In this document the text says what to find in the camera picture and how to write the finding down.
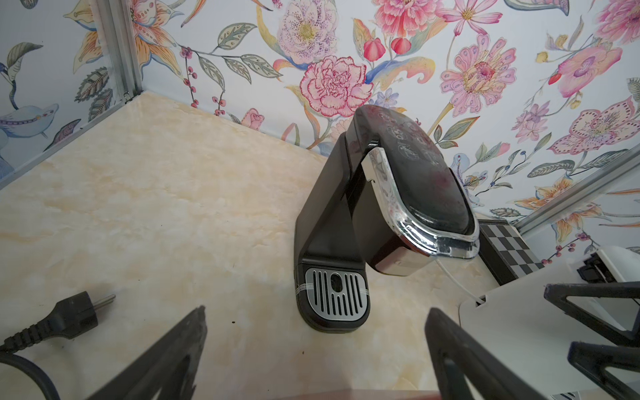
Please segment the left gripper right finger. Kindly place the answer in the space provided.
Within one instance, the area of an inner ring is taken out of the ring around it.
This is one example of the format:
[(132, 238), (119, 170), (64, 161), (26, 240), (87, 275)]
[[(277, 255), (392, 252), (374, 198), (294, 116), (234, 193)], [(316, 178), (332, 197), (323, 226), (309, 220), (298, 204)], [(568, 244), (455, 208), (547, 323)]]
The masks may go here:
[(442, 399), (542, 399), (446, 313), (431, 308), (424, 332)]

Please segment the black coffee machine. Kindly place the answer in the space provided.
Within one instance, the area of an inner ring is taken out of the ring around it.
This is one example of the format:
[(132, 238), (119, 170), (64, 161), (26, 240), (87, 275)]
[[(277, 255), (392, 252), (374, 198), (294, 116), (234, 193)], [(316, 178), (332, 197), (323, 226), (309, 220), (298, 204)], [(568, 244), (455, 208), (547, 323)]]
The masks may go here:
[(472, 259), (479, 236), (463, 185), (420, 126), (362, 106), (296, 221), (298, 311), (320, 332), (351, 333), (370, 314), (367, 268), (406, 277), (440, 258)]

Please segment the red coffee machine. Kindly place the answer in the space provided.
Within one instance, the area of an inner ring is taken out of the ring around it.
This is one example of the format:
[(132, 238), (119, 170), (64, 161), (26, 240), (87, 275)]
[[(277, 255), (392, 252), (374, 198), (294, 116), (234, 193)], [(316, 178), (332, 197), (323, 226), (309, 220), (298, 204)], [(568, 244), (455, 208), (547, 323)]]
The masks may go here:
[(287, 397), (291, 400), (440, 400), (438, 391), (343, 389)]

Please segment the white coffee machine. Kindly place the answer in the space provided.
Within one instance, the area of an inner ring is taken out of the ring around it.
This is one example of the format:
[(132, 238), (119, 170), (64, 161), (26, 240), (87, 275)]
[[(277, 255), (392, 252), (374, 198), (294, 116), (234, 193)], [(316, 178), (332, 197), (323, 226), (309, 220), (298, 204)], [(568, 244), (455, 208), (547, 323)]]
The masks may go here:
[(462, 328), (501, 363), (544, 395), (596, 388), (568, 361), (571, 343), (609, 340), (566, 315), (543, 296), (550, 284), (626, 283), (639, 280), (638, 253), (605, 246), (590, 256), (555, 262), (488, 292), (483, 303), (464, 302)]

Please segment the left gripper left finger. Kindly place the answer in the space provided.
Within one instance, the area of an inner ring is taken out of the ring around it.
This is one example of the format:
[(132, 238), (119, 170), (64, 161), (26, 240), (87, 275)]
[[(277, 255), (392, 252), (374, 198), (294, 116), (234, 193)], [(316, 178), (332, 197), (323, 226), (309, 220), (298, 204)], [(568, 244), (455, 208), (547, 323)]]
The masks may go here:
[(91, 399), (191, 399), (208, 333), (195, 308)]

